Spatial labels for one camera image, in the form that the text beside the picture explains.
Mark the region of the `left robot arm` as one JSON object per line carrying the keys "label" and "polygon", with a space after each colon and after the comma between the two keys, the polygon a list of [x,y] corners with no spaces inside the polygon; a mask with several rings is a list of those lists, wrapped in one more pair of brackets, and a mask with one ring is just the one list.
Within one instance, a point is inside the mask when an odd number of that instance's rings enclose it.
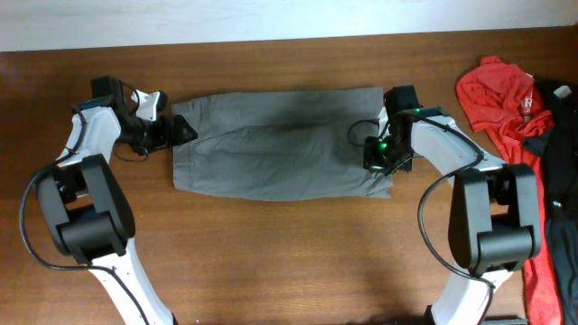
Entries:
{"label": "left robot arm", "polygon": [[64,272],[88,271],[127,324],[174,324],[155,292],[135,246],[135,216],[110,166],[117,144],[140,161],[150,153],[195,140],[183,116],[166,116],[168,97],[120,79],[91,80],[92,97],[72,107],[72,130],[61,155],[26,187],[40,204],[57,250],[74,259]]}

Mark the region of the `grey shorts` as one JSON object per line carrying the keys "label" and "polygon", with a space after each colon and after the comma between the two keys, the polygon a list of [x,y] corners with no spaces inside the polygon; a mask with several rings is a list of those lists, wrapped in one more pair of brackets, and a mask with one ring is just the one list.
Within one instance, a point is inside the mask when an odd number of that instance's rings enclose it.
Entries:
{"label": "grey shorts", "polygon": [[172,106],[197,131],[173,149],[173,184],[224,198],[387,199],[393,180],[362,166],[382,88],[228,93]]}

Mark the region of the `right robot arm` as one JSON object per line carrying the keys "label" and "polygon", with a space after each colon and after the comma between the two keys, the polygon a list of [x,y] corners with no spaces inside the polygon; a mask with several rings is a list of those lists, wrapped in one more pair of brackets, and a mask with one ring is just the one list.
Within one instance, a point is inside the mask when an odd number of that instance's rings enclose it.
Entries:
{"label": "right robot arm", "polygon": [[[387,91],[383,108],[378,134],[363,144],[364,169],[408,172],[421,157],[441,174],[418,203],[417,223],[426,247],[451,275],[417,323],[491,324],[498,288],[542,248],[535,173],[485,151],[442,108],[423,107],[411,85]],[[436,251],[424,225],[425,204],[444,182],[452,186],[451,262]]]}

